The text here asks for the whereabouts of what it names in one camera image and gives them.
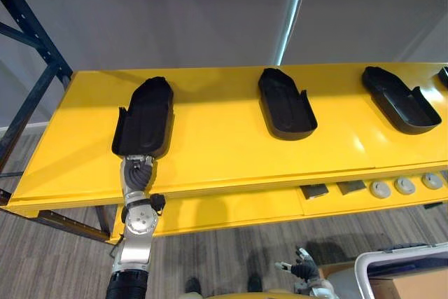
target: black cable sleeve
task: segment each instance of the black cable sleeve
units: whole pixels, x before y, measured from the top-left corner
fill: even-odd
[[[106,299],[145,299],[147,283],[147,271],[115,272],[109,280]]]
[[[132,190],[145,190],[151,179],[153,167],[145,165],[140,160],[128,160],[125,163],[125,183]]]

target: round white button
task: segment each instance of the round white button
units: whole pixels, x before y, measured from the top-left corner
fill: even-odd
[[[409,195],[415,193],[415,185],[408,178],[400,177],[395,180],[395,188],[402,194]]]
[[[370,192],[372,192],[373,195],[379,197],[380,199],[385,199],[391,196],[391,189],[383,181],[372,182],[372,184],[370,185]]]
[[[421,180],[430,189],[439,189],[443,186],[442,179],[433,173],[425,173]]]

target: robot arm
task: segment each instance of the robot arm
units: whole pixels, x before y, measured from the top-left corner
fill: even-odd
[[[149,155],[129,155],[121,163],[125,201],[121,218],[125,231],[113,262],[106,299],[145,298],[151,242],[158,224],[158,212],[165,205],[162,195],[148,198],[144,192],[152,171],[153,158]]]

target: yellow shelf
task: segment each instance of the yellow shelf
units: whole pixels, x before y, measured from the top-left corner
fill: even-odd
[[[442,64],[378,64],[410,88],[420,85],[442,117],[420,135],[397,131],[375,106],[361,84],[367,65],[281,67],[307,89],[318,121],[299,141],[275,139],[266,128],[257,86],[264,67],[80,71],[6,208],[120,203],[120,158],[111,152],[118,107],[154,76],[172,86],[175,118],[151,192],[173,200],[446,169],[448,90],[436,76]]]
[[[234,228],[244,225],[300,220],[322,216],[375,211],[416,204],[448,200],[448,183],[431,190],[421,182],[421,176],[408,176],[416,186],[411,195],[400,194],[393,185],[396,178],[382,179],[391,189],[391,196],[379,199],[373,196],[369,187],[371,180],[364,181],[367,189],[342,195],[336,184],[327,185],[328,194],[306,200],[302,189],[290,187],[258,192],[215,194],[202,197],[168,198],[155,236],[183,234],[211,229]],[[123,233],[119,206],[111,239],[114,244]]]

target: dark blue metal frame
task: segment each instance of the dark blue metal frame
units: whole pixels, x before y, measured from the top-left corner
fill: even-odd
[[[47,67],[31,89],[6,130],[5,135],[0,139],[0,178],[6,178],[22,175],[22,172],[1,173],[1,171],[51,81],[55,76],[58,77],[62,82],[64,89],[66,89],[71,80],[73,71],[56,49],[56,46],[53,44],[25,0],[0,1],[22,30],[18,31],[17,29],[0,22],[0,34],[35,48],[43,61],[47,64]],[[7,205],[10,198],[11,193],[0,189],[0,206]],[[30,218],[30,220],[104,242],[108,240],[111,235],[106,211],[104,206],[96,206],[95,210],[97,212],[101,230],[71,220],[70,218],[56,214],[50,210],[41,210],[36,218]]]
[[[31,89],[28,97],[15,115],[13,122],[0,140],[1,173],[9,155],[14,149],[15,143],[22,134],[23,129],[37,107],[37,104],[41,101],[41,98],[53,80],[53,77],[58,77],[64,87],[66,87],[73,71],[56,49],[50,37],[47,35],[25,0],[0,1],[22,30],[20,32],[0,22],[0,34],[35,48],[43,61],[47,64],[45,71]]]

